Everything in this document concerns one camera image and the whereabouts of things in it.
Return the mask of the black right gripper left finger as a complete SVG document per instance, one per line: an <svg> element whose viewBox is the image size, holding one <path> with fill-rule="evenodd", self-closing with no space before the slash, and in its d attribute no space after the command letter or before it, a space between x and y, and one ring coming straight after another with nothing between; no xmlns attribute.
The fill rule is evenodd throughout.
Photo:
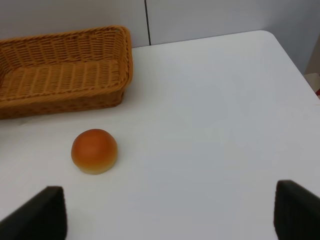
<svg viewBox="0 0 320 240"><path fill-rule="evenodd" d="M0 221L2 240L64 240L68 219L61 186L48 186Z"/></svg>

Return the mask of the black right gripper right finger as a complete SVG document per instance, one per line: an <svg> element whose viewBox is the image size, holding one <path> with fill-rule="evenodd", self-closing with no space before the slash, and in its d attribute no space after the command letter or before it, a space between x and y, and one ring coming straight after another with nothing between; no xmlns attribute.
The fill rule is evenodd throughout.
<svg viewBox="0 0 320 240"><path fill-rule="evenodd" d="M292 180L279 180L273 225L279 240L318 240L320 198Z"/></svg>

